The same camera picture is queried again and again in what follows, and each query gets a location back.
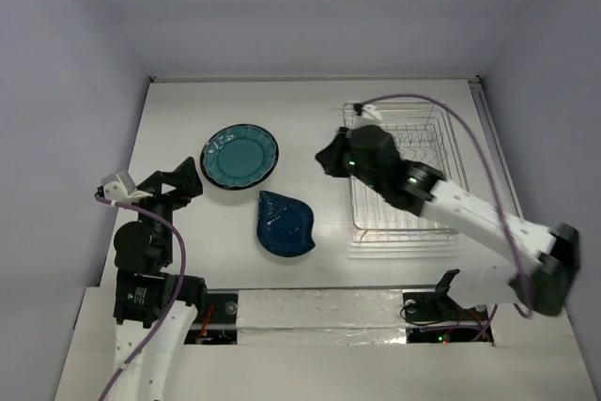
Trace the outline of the teal scalloped plate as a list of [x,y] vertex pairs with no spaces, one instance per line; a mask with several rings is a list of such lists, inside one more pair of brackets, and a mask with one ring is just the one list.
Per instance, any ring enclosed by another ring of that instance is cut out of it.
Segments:
[[255,124],[236,124],[214,133],[203,146],[199,165],[204,177],[227,191],[241,191],[265,181],[279,161],[275,137]]

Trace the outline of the dark blue leaf dish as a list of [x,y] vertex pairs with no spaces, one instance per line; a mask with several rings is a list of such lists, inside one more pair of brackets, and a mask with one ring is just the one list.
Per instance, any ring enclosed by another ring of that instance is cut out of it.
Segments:
[[301,200],[270,191],[259,192],[256,235],[269,253],[283,258],[308,254],[316,247],[314,223],[313,210]]

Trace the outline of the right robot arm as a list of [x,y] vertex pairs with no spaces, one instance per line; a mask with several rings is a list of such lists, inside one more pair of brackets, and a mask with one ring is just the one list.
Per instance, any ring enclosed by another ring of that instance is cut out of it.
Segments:
[[326,175],[354,177],[391,207],[448,226],[512,263],[509,288],[494,294],[493,303],[521,303],[551,317],[564,309],[580,269],[575,227],[550,228],[504,213],[441,171],[403,158],[393,137],[375,124],[340,128],[316,161]]

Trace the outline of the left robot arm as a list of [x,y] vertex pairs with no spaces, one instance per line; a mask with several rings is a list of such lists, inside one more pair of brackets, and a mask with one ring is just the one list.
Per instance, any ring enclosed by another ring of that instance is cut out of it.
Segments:
[[116,252],[114,373],[102,400],[163,400],[194,321],[208,309],[204,279],[186,274],[173,214],[203,192],[193,158],[135,183],[126,171],[101,180],[96,201],[136,213],[113,239]]

